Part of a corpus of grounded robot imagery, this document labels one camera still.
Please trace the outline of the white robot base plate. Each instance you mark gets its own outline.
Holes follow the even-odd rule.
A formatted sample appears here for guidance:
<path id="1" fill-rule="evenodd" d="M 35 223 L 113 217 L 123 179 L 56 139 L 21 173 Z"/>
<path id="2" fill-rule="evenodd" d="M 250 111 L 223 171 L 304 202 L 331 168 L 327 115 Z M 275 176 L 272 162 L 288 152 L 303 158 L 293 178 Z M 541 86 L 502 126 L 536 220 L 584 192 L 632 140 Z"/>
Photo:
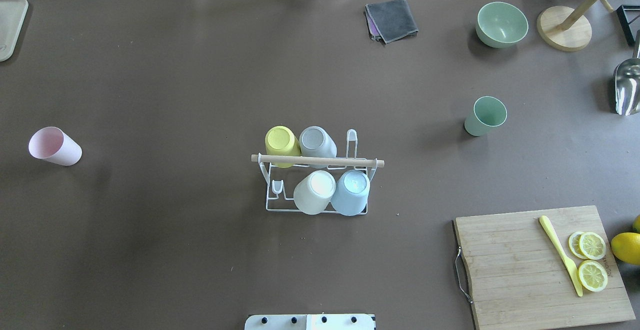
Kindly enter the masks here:
<path id="1" fill-rule="evenodd" d="M 375 330 L 374 314 L 254 314 L 247 317 L 245 330 Z"/>

